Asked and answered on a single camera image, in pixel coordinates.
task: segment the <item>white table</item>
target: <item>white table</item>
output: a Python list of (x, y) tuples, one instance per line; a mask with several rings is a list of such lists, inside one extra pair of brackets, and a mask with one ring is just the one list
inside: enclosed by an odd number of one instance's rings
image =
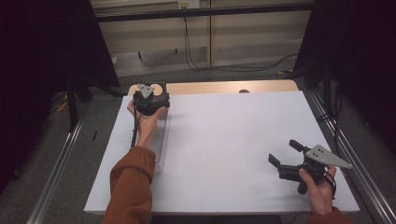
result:
[[(125, 97), (84, 211), (103, 214), (108, 176), (129, 150), (133, 118)], [(303, 154), (289, 140), (328, 147), (300, 91), (172, 95), (171, 126), (163, 172), (151, 185), (154, 214), (281, 214), (309, 210), (298, 183), (278, 178), (268, 162), (297, 165)], [(359, 211), (339, 172), (334, 205)]]

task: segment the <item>finger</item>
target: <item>finger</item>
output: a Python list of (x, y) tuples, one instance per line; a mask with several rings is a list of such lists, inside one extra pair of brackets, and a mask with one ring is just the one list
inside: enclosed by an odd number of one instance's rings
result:
[(129, 110), (129, 112), (131, 112), (132, 114), (134, 113), (134, 100), (129, 102), (127, 108)]
[(333, 165), (326, 165), (327, 167), (327, 173), (329, 173), (332, 176), (335, 176), (335, 173), (337, 172), (337, 168)]
[(317, 184), (314, 179), (312, 179), (311, 174), (309, 174), (305, 169), (300, 169), (298, 171), (300, 178), (305, 182), (308, 192), (313, 192), (318, 189)]
[(327, 167), (326, 177), (333, 182), (333, 179), (335, 178), (335, 173), (337, 172), (337, 168), (332, 165), (326, 165), (326, 167)]

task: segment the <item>metal bracket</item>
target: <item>metal bracket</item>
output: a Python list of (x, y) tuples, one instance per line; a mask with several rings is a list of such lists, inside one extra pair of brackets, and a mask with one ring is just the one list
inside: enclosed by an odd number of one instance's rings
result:
[(352, 168), (352, 164), (343, 161), (341, 158), (332, 154), (328, 149), (320, 145), (317, 145), (313, 147), (311, 150), (307, 151), (305, 153), (305, 156), (321, 164), (330, 164), (347, 169)]
[(144, 84), (137, 84), (137, 88), (143, 95), (143, 98), (147, 99), (154, 92), (154, 88), (150, 86), (146, 86)]

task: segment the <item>forearm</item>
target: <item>forearm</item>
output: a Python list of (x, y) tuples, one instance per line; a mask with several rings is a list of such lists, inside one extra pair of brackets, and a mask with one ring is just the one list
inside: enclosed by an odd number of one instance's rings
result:
[(133, 147), (112, 169), (111, 199), (103, 223), (149, 223), (155, 154)]
[(346, 215), (342, 214), (338, 208), (334, 207), (332, 212), (323, 216), (308, 214), (307, 224), (351, 224), (353, 223)]

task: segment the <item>black device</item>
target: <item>black device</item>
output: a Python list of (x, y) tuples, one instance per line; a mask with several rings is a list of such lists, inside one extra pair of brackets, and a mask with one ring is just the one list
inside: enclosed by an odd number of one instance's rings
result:
[[(151, 85), (160, 85), (163, 92), (160, 95), (154, 95), (154, 88)], [(134, 108), (145, 116), (153, 115), (159, 108), (165, 106), (169, 108), (169, 93), (166, 90), (166, 83), (151, 83), (138, 84), (139, 91), (134, 92)]]
[(332, 196), (334, 197), (336, 184), (333, 176), (332, 181), (326, 177), (326, 174), (328, 174), (325, 169), (326, 164), (336, 165), (344, 168), (352, 168), (352, 165), (343, 161), (339, 157), (332, 154), (329, 150), (319, 145), (313, 148), (304, 147), (293, 139), (289, 141), (289, 145), (297, 151), (304, 153), (304, 161), (303, 164), (300, 165), (284, 165), (280, 164), (280, 161), (275, 156), (269, 154), (268, 161), (277, 168), (279, 172), (279, 178), (300, 182), (297, 191), (300, 194), (306, 194), (306, 184), (299, 175), (299, 170), (304, 168), (309, 174), (311, 174), (315, 183), (318, 183), (322, 180), (328, 181), (332, 186)]

